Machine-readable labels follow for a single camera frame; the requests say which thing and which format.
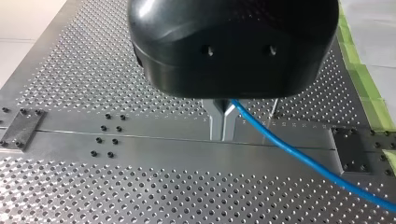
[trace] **bolt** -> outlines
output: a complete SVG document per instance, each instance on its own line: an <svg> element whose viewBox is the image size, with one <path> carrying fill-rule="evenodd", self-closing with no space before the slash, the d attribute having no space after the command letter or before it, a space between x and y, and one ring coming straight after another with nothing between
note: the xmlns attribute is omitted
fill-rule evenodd
<svg viewBox="0 0 396 224"><path fill-rule="evenodd" d="M385 173L385 175L392 175L392 171L391 171L391 170L389 170L389 169L388 169L388 170L385 170L385 172L384 172L384 173Z"/></svg>
<svg viewBox="0 0 396 224"><path fill-rule="evenodd" d="M17 146L17 147L22 147L23 146L23 143L22 142L15 142L15 146Z"/></svg>
<svg viewBox="0 0 396 224"><path fill-rule="evenodd" d="M91 151L91 156L96 157L98 153L96 151Z"/></svg>
<svg viewBox="0 0 396 224"><path fill-rule="evenodd" d="M375 147L375 148L379 148L379 147L381 147L381 144L379 144L379 142L375 142L375 143L374 143L374 147Z"/></svg>
<svg viewBox="0 0 396 224"><path fill-rule="evenodd" d="M385 155L381 155L381 156L379 156L379 159L380 159L381 161L385 161L385 160L387 159L387 157L386 157Z"/></svg>
<svg viewBox="0 0 396 224"><path fill-rule="evenodd" d="M367 166L363 164L363 165L361 166L361 171L367 171Z"/></svg>
<svg viewBox="0 0 396 224"><path fill-rule="evenodd" d="M113 157L114 157L114 153L112 153L112 152L107 152L107 156L108 156L109 158L113 158Z"/></svg>

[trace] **metal clamp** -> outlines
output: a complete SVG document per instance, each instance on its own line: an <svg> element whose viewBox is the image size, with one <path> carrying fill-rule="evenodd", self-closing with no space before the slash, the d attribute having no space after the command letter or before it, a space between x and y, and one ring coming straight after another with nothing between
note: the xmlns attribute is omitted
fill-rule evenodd
<svg viewBox="0 0 396 224"><path fill-rule="evenodd" d="M44 115L43 110L20 109L0 140L0 147L23 151Z"/></svg>

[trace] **green tape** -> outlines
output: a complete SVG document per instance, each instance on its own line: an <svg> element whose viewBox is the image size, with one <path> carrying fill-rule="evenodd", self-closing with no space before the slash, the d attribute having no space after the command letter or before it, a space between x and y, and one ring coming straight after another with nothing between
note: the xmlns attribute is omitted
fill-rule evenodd
<svg viewBox="0 0 396 224"><path fill-rule="evenodd" d="M361 99L361 104L364 108L364 113L369 120L371 129L375 131L383 131L382 122L376 113L375 106L371 100Z"/></svg>
<svg viewBox="0 0 396 224"><path fill-rule="evenodd" d="M361 64L359 54L353 43L352 35L347 25L347 19L340 5L340 18L337 37L343 54L346 70L361 98L361 104L369 120L370 126L376 131L394 131L395 126L389 115L378 88L374 84L366 65Z"/></svg>
<svg viewBox="0 0 396 224"><path fill-rule="evenodd" d="M396 150L382 150L387 156L390 166L392 167L393 173L396 174Z"/></svg>
<svg viewBox="0 0 396 224"><path fill-rule="evenodd" d="M390 117L385 101L383 99L371 101L382 124L382 131L395 131L395 126L393 124L392 118Z"/></svg>
<svg viewBox="0 0 396 224"><path fill-rule="evenodd" d="M367 70L366 65L364 64L353 64L353 65L355 66L355 71L357 72L359 78L361 79L361 83L363 84L364 89L366 89L366 94L367 94L366 97L375 100L382 99L381 94L379 94L379 91L376 88L376 85L374 84L374 81L370 76L370 73Z"/></svg>

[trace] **metal bracket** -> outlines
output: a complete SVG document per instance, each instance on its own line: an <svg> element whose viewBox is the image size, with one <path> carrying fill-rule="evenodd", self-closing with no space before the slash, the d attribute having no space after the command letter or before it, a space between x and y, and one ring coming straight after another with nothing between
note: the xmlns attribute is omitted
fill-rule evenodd
<svg viewBox="0 0 396 224"><path fill-rule="evenodd" d="M0 147L17 151L26 149L45 113L43 110L20 109L0 140Z"/></svg>
<svg viewBox="0 0 396 224"><path fill-rule="evenodd" d="M371 172L361 136L355 129L331 128L331 136L333 147L337 150L345 172Z"/></svg>
<svg viewBox="0 0 396 224"><path fill-rule="evenodd" d="M233 141L236 117L239 115L236 107L229 105L227 100L202 100L202 105L210 117L210 140Z"/></svg>

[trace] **white floor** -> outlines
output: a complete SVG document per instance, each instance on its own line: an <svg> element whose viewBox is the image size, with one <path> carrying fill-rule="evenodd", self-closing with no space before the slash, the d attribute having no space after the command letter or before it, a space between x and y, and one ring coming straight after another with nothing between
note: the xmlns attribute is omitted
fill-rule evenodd
<svg viewBox="0 0 396 224"><path fill-rule="evenodd" d="M66 0L0 0L0 88Z"/></svg>

